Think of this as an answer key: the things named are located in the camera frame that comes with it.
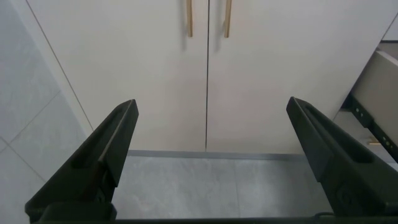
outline tile floor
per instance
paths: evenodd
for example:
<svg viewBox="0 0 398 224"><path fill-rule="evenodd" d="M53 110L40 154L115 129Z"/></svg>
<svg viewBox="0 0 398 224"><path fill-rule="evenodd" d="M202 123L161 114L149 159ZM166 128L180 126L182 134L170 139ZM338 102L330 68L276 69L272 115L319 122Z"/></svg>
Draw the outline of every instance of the tile floor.
<svg viewBox="0 0 398 224"><path fill-rule="evenodd" d="M122 218L303 217L331 208L307 162L127 157Z"/></svg>

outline wall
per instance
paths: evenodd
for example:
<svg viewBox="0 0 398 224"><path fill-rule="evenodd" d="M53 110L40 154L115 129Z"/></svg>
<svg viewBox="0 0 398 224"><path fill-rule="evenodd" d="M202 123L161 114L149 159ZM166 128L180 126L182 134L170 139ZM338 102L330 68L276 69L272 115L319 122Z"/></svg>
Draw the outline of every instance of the wall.
<svg viewBox="0 0 398 224"><path fill-rule="evenodd" d="M85 138L18 13L0 0L0 222L28 223L26 201Z"/></svg>

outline white cabinet door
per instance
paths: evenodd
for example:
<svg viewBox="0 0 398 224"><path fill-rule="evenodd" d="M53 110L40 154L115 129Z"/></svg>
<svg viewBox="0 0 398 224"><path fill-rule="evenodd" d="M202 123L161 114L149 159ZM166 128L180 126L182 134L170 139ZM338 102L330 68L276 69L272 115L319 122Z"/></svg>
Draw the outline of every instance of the white cabinet door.
<svg viewBox="0 0 398 224"><path fill-rule="evenodd" d="M134 98L131 149L205 150L208 1L28 2L93 128Z"/></svg>
<svg viewBox="0 0 398 224"><path fill-rule="evenodd" d="M291 96L333 118L398 12L396 0L210 1L207 151L302 153Z"/></svg>

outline tile grout line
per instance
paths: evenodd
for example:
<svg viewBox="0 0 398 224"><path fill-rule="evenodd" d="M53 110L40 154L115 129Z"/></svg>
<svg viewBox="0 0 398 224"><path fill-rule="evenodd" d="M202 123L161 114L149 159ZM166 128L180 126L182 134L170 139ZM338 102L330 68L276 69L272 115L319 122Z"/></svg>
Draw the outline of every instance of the tile grout line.
<svg viewBox="0 0 398 224"><path fill-rule="evenodd" d="M46 108L46 107L51 103L51 101L52 101L55 97L58 96L58 94L59 94L60 92L61 92L61 90L59 90L59 91L51 98L51 100L49 100L49 102L46 103L46 104L43 106L43 108L40 109L39 112L37 112L37 114L27 123L27 125L25 125L25 127L22 128L22 130L19 131L18 134L17 134L15 137L13 137L13 139L11 139L9 145L11 145L11 143L12 143L15 139L17 139L19 135L21 135L21 133L26 129L26 127L28 127L28 126L31 124L31 122L33 122L33 120L44 110L44 108Z"/></svg>
<svg viewBox="0 0 398 224"><path fill-rule="evenodd" d="M234 166L234 176L235 176L236 200L238 202L238 215L239 215L239 218L242 218L241 217L241 205L239 203L239 194L238 194L238 180L236 179L236 161L233 161L233 166Z"/></svg>
<svg viewBox="0 0 398 224"><path fill-rule="evenodd" d="M3 149L0 149L0 153L2 153L5 149L7 149L8 143L1 136L0 136L0 140L2 140L4 143L6 143L6 147L4 147Z"/></svg>
<svg viewBox="0 0 398 224"><path fill-rule="evenodd" d="M25 164L26 164L30 169L32 169L32 171L33 171L37 176L39 176L40 179L42 179L45 183L46 183L47 181L46 181L35 169L33 169L33 167L30 166L30 165L25 161L25 159L22 158L21 155L19 155L19 153L11 146L11 143L12 143L15 139L17 139L18 136L21 135L21 133L26 129L26 127L28 127L28 126L31 124L31 122L33 122L33 120L44 110L44 108L46 108L46 107L52 102L52 100L53 100L55 97L58 96L58 94L60 94L60 92L61 92L61 90L59 90L59 91L51 98L51 100L49 100L49 102L46 103L46 105L43 106L43 108L31 119L31 121L29 121L29 122L27 123L27 125L26 125L24 128L22 128L22 130L10 141L10 143L8 143L8 142L5 141L3 138L1 138L1 139L3 139L3 141L6 143L6 145L7 145L15 154L17 154L17 156L18 156L20 159L22 159L22 161L24 161Z"/></svg>
<svg viewBox="0 0 398 224"><path fill-rule="evenodd" d="M46 183L47 181L35 170L35 169L33 169L33 167L31 167L26 161L25 161L25 159L24 158L22 158L22 156L20 156L19 154L18 154L18 152L17 151L15 151L15 149L13 148L13 147L11 147L11 145L10 144L8 144L8 142L5 142L6 144L7 144L7 146L11 149L11 151L13 152L13 153L15 153L40 179L42 179L43 181L44 181L44 183Z"/></svg>

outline gold handle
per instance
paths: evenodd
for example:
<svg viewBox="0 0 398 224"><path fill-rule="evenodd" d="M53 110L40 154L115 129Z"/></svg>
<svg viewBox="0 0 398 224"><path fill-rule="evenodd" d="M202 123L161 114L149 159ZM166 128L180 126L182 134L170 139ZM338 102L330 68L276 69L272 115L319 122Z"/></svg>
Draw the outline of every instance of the gold handle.
<svg viewBox="0 0 398 224"><path fill-rule="evenodd" d="M192 0L187 0L188 36L193 37Z"/></svg>
<svg viewBox="0 0 398 224"><path fill-rule="evenodd" d="M229 37L229 28L231 27L231 6L232 0L226 0L226 7L225 7L225 32L224 37Z"/></svg>

